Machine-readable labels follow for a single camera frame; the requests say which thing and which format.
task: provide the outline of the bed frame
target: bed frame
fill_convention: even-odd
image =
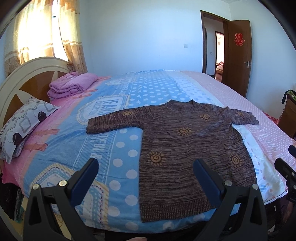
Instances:
[[[15,69],[0,86],[0,128],[30,97],[49,102],[49,84],[69,72],[67,64],[59,58],[41,57]]]

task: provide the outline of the bed in another room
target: bed in another room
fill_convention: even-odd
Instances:
[[[20,66],[0,87],[0,125],[30,97],[49,102],[49,84],[68,73],[67,63],[44,57]],[[252,159],[265,204],[286,194],[284,179],[274,169],[281,157],[293,169],[288,153],[295,141],[244,97],[198,72],[151,70],[100,78],[87,90],[54,99],[59,107],[28,136],[19,157],[4,162],[3,183],[14,183],[25,196],[33,184],[56,185],[80,170],[90,157],[99,172],[76,210],[87,226],[115,232],[161,233],[209,220],[214,209],[184,218],[142,222],[139,205],[139,158],[142,129],[123,128],[89,135],[90,118],[118,110],[162,105],[170,100],[208,103],[251,112],[259,125],[234,125]]]

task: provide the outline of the silver screw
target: silver screw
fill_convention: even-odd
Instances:
[[[259,187],[258,187],[257,184],[253,184],[253,185],[252,185],[252,188],[255,189],[255,190],[258,190],[258,189],[259,189]]]
[[[39,188],[39,184],[34,184],[32,188],[33,190],[37,190]]]
[[[228,187],[231,187],[231,186],[232,186],[232,181],[230,181],[230,180],[226,180],[226,181],[224,182],[224,184],[225,184],[226,186],[228,186]]]
[[[67,181],[66,180],[61,180],[60,182],[59,182],[59,186],[61,186],[61,187],[64,187],[64,186],[66,186],[67,185]]]

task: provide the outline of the beige curtain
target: beige curtain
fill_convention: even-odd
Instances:
[[[80,40],[79,0],[58,0],[59,28],[66,55],[69,59],[69,70],[86,73],[86,63]]]
[[[8,26],[4,54],[6,77],[31,59],[54,56],[52,3],[53,0],[32,0]]]

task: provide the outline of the sweater sleeve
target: sweater sleeve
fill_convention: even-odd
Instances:
[[[139,127],[143,129],[144,123],[152,116],[153,113],[149,106],[119,110],[89,119],[86,133],[97,134],[125,127]]]
[[[255,116],[251,112],[237,110],[237,109],[230,109],[229,107],[222,108],[219,106],[213,107],[214,111],[225,120],[230,120],[233,124],[236,125],[258,125],[259,121],[256,119]]]

